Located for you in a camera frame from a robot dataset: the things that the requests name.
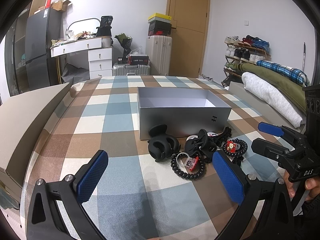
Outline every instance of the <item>red sneaker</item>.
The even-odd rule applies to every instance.
[[[243,38],[242,41],[238,42],[239,45],[241,46],[249,46],[251,47],[251,45],[253,44],[253,41],[247,38]]]

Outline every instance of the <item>silver suitcase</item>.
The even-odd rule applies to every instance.
[[[169,75],[171,47],[171,37],[154,35],[147,38],[146,54],[149,56],[151,75]]]
[[[115,63],[112,67],[113,76],[150,75],[149,65],[129,65]]]

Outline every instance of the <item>gray refrigerator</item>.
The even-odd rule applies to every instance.
[[[51,57],[51,40],[60,38],[61,11],[44,9],[27,20],[26,69],[30,90],[59,84],[56,58]]]

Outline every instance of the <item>folded blanket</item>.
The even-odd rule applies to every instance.
[[[303,113],[306,113],[306,97],[302,87],[290,81],[288,78],[264,67],[259,67],[249,63],[238,65],[241,72],[251,72],[259,78],[274,85],[280,92],[290,99]]]
[[[277,72],[286,78],[289,78],[292,82],[298,84],[301,87],[310,86],[310,81],[307,75],[299,69],[282,66],[280,64],[266,60],[259,60],[257,62],[257,66],[271,69],[272,71]]]
[[[272,106],[295,128],[306,123],[306,116],[287,97],[268,82],[249,72],[242,74],[242,81],[245,90],[248,90]]]

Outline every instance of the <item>drawer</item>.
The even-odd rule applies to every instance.
[[[86,39],[80,40],[75,42],[70,42],[58,47],[54,47],[51,49],[51,57],[56,57],[59,55],[63,55],[66,53],[86,50],[86,49],[96,49],[101,48],[101,38],[93,38],[93,39]]]
[[[111,77],[111,76],[112,76],[112,69],[90,72],[90,79],[99,78],[99,77]]]
[[[112,59],[89,61],[89,70],[108,70],[112,69]]]
[[[112,59],[112,48],[93,49],[88,51],[88,60]]]

